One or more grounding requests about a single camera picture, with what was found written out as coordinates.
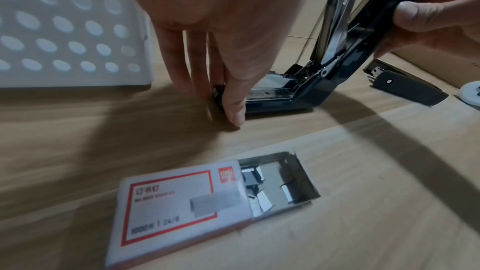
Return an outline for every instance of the staple box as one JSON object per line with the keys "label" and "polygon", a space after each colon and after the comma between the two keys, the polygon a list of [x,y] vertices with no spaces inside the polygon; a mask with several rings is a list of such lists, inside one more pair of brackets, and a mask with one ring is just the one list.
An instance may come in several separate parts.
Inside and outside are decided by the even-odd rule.
{"label": "staple box", "polygon": [[118,191],[107,269],[128,269],[320,197],[295,154],[131,177]]}

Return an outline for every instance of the red rectangular border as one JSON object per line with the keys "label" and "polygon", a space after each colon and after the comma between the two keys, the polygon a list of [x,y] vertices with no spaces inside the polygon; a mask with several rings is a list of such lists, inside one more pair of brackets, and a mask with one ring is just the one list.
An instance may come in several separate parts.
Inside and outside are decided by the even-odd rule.
{"label": "red rectangular border", "polygon": [[125,219],[123,221],[123,235],[121,237],[121,247],[125,247],[131,244],[135,244],[144,240],[148,240],[154,237],[157,237],[159,235],[167,234],[169,232],[181,230],[183,228],[191,227],[197,224],[201,224],[204,222],[208,222],[211,220],[214,220],[218,218],[218,214],[215,213],[214,215],[206,218],[202,218],[196,221],[192,221],[186,224],[182,224],[179,226],[176,226],[174,228],[170,228],[167,230],[159,231],[157,233],[145,235],[139,238],[135,238],[132,240],[127,240],[127,233],[129,231],[129,220],[130,220],[130,212],[132,209],[132,198],[134,196],[134,188],[137,186],[143,186],[143,185],[148,185],[148,184],[154,184],[154,183],[159,183],[159,182],[165,182],[165,181],[170,181],[170,180],[176,180],[176,179],[181,179],[181,178],[187,178],[190,176],[195,176],[195,175],[201,175],[201,174],[208,174],[208,179],[210,181],[210,191],[211,193],[214,193],[214,184],[212,183],[212,174],[210,171],[202,171],[202,172],[196,172],[196,173],[191,173],[191,174],[185,174],[185,175],[179,175],[179,176],[173,176],[173,177],[167,177],[167,178],[162,178],[162,179],[156,179],[156,180],[149,180],[149,181],[144,181],[144,182],[138,182],[138,183],[132,183],[130,185],[130,192],[128,194],[128,203],[126,205],[126,213],[125,213]]}

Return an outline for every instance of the red logo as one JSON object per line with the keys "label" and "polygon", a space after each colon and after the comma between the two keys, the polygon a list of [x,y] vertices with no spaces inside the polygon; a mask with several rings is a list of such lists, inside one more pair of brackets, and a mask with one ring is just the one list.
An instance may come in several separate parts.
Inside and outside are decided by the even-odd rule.
{"label": "red logo", "polygon": [[218,174],[220,174],[220,183],[222,184],[237,181],[237,179],[235,178],[234,168],[232,168],[231,166],[228,168],[218,169]]}

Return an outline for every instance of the open stapler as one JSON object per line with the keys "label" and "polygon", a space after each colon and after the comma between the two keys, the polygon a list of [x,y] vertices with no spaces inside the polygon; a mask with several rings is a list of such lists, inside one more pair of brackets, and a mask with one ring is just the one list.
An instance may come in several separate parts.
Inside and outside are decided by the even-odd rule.
{"label": "open stapler", "polygon": [[[269,73],[247,97],[246,114],[320,106],[374,53],[393,27],[396,7],[404,1],[416,0],[363,0],[355,12],[356,0],[328,0],[309,63],[295,64],[285,74]],[[214,92],[215,102],[221,108],[224,90],[225,86],[219,86]]]}

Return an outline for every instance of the wood grain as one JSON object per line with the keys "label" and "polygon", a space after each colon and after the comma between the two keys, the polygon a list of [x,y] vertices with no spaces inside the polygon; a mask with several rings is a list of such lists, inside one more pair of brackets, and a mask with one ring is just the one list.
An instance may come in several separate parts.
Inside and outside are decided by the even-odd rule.
{"label": "wood grain", "polygon": [[[289,68],[304,42],[290,38],[274,70]],[[478,112],[453,98],[412,105],[359,71],[313,112],[235,129],[211,105],[179,97],[155,59],[151,88],[1,92],[2,269],[102,269],[121,179],[280,150],[296,150],[312,170],[323,194],[313,207],[139,269],[479,265],[478,217],[467,208],[478,203]],[[385,61],[455,92],[395,56]],[[439,197],[436,179],[464,190]]]}

